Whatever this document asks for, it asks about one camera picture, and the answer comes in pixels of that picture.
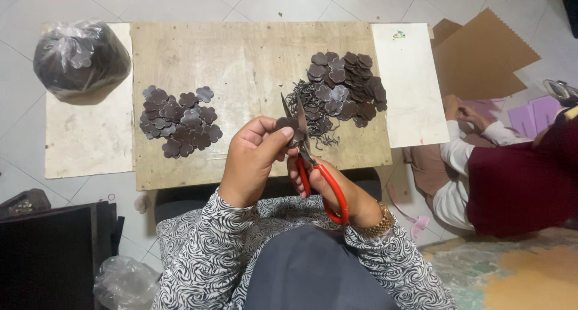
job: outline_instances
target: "gold wristwatch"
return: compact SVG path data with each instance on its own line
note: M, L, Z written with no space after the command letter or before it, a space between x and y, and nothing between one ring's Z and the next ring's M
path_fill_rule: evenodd
M377 238L378 236L387 232L394 225L395 222L394 217L391 214L390 210L387 209L386 205L384 205L382 202L379 202L379 208L381 209L381 214L383 215L383 218L381 219L378 225L374 225L369 228L353 227L357 231L357 233L359 233L366 239Z

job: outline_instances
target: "scissors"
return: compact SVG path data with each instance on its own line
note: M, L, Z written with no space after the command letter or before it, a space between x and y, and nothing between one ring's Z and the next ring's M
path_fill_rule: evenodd
M295 117L289 111L289 107L287 106L287 102L281 93L281 99L283 101L283 108L285 109L285 115L287 117ZM304 160L309 161L314 169L317 169L321 172L323 178L327 180L329 183L329 187L333 190L335 196L337 197L337 201L339 203L339 208L341 209L341 214L338 215L334 212L330 207L325 198L323 198L323 207L327 212L329 218L340 225L345 225L349 221L349 210L347 209L347 201L345 200L345 195L343 195L343 191L337 184L337 181L333 178L333 176L329 173L327 168L322 164L319 164L315 161L315 159L311 156L311 150L309 145L309 136L307 134L307 121L305 120L305 109L303 109L303 103L301 103L301 99L297 99L297 119L299 121L299 129L303 131L305 134L305 138L303 138L303 142L299 144L299 155L297 157L297 168L299 169L299 175L301 177L301 182L303 182L303 188L305 190L306 197L311 195L311 185L309 183L309 177L307 177L307 172L305 171L305 163Z

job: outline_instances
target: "woman's right hand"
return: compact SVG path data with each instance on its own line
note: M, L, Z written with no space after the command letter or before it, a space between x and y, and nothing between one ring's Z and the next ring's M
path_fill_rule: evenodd
M365 190L346 178L343 173L337 170L331 163L315 156L313 156L313 158L317 163L325 166L341 188L347 202L347 208L349 209L349 220L351 224L361 228L378 225L383 216L376 200ZM337 197L327 180L323 178L319 170L313 168L311 163L304 161L304 164L311 188L317 190L328 202L329 207L336 213L339 213L340 209ZM305 187L303 186L303 181L301 181L299 169L297 168L297 157L289 157L287 159L287 172L300 197L305 198Z

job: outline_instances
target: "plastic bag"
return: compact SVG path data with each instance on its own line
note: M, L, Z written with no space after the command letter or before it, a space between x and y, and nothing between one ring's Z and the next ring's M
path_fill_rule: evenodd
M92 292L111 310L150 309L158 291L157 278L140 262L124 255L105 260Z
M101 20L57 22L38 41L33 68L50 92L67 98L125 79L131 58Z

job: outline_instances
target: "black and white patterned sleeve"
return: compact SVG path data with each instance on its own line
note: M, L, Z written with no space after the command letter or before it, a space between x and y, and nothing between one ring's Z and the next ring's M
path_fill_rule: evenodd
M444 287L397 220L375 239L363 238L348 225L345 241L357 248L359 262L402 309L459 309L452 292Z
M242 275L245 235L257 218L256 206L235 208L217 190L189 231L180 255L165 266L152 308L227 308Z

